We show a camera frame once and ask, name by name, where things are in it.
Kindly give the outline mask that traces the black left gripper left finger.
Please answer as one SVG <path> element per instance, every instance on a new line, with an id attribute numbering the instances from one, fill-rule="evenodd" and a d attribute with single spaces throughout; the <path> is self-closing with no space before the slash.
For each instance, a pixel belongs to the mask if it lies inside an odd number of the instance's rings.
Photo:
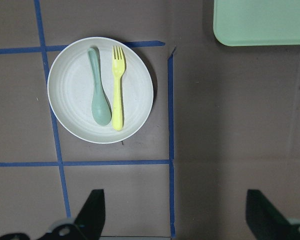
<path id="1" fill-rule="evenodd" d="M 59 223 L 40 237 L 41 240 L 98 240 L 106 220 L 105 193 L 90 192 L 80 212 L 72 222 Z"/>

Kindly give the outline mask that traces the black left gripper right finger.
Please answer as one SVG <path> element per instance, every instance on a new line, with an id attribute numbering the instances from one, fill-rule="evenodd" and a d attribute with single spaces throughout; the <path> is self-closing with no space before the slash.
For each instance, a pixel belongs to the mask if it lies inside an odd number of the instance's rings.
<path id="1" fill-rule="evenodd" d="M 300 220 L 287 219 L 258 189 L 249 189 L 246 223 L 257 240 L 300 240 Z"/>

